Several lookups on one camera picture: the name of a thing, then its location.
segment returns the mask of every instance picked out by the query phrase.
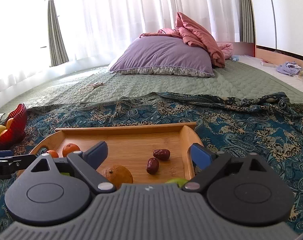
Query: paisley blanket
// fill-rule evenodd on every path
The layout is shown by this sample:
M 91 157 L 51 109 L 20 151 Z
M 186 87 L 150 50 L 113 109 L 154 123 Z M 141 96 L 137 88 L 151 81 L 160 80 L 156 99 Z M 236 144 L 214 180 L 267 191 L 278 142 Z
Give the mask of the paisley blanket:
M 101 127 L 197 122 L 196 132 L 213 152 L 244 157 L 259 153 L 295 194 L 287 224 L 303 232 L 303 104 L 285 93 L 257 99 L 150 93 L 108 103 L 76 103 L 29 109 L 26 138 L 13 147 L 27 154 L 58 127 Z M 4 193 L 16 176 L 0 180 L 0 233 L 11 223 Z

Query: wooden tray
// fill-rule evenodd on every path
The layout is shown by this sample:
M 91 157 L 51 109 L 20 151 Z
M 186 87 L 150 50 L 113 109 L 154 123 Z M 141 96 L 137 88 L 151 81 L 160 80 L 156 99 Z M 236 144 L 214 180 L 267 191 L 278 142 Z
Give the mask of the wooden tray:
M 193 130 L 195 122 L 159 125 L 120 126 L 101 128 L 61 128 L 41 141 L 30 153 L 37 154 L 45 147 L 55 150 L 62 157 L 67 143 L 77 144 L 82 151 L 88 150 L 98 141 L 106 141 L 108 157 L 97 169 L 120 164 L 133 175 L 134 183 L 163 183 L 172 178 L 191 179 L 195 176 L 188 152 L 193 143 L 202 145 Z M 155 149 L 170 150 L 168 161 L 159 161 L 155 175 L 146 172 L 146 164 Z

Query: red bowl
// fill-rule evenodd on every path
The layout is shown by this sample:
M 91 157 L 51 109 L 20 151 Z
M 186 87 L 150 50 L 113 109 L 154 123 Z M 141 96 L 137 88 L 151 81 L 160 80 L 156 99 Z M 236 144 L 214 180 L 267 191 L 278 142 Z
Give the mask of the red bowl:
M 10 128 L 0 136 L 0 150 L 9 150 L 13 144 L 21 142 L 25 137 L 25 127 L 27 124 L 27 111 L 24 104 L 19 104 L 17 108 L 11 112 L 8 119 L 13 118 Z

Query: tray rim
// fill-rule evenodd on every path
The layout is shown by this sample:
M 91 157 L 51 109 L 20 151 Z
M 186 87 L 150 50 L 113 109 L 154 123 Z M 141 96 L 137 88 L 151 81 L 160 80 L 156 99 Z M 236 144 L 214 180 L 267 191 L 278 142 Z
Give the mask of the tray rim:
M 47 136 L 39 144 L 37 144 L 30 154 L 36 155 L 43 147 L 49 150 L 55 148 L 57 149 L 57 147 L 60 146 L 65 139 L 66 135 L 125 135 L 179 132 L 184 175 L 187 180 L 190 180 L 195 176 L 195 171 L 190 157 L 189 147 L 191 144 L 196 142 L 203 146 L 201 139 L 194 131 L 196 125 L 196 122 L 184 122 L 115 127 L 56 128 L 55 133 Z M 22 172 L 23 170 L 19 171 L 17 177 L 19 177 Z

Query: white wardrobe door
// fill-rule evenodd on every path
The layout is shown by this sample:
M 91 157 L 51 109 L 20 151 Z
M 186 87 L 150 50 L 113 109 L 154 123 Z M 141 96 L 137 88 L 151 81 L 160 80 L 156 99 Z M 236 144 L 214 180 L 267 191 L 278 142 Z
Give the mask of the white wardrobe door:
M 255 18 L 256 44 L 276 48 L 271 0 L 252 0 Z
M 272 0 L 277 49 L 303 56 L 303 0 Z

